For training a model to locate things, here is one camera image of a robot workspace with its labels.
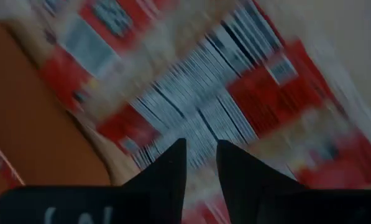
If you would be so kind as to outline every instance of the black object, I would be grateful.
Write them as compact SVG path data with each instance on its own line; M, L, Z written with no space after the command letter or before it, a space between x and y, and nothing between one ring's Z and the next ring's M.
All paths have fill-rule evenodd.
M217 166L233 224L371 223L371 190L310 190L228 141ZM0 224L180 223L186 142L122 187L21 187L0 197Z

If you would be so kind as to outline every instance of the black ear-shaped tab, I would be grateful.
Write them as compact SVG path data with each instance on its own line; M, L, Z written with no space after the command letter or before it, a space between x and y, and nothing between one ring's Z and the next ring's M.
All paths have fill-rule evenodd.
M186 141L122 187L20 187L0 196L0 224L180 223Z
M255 223L263 194L305 189L229 141L220 140L216 162L222 192L233 224Z

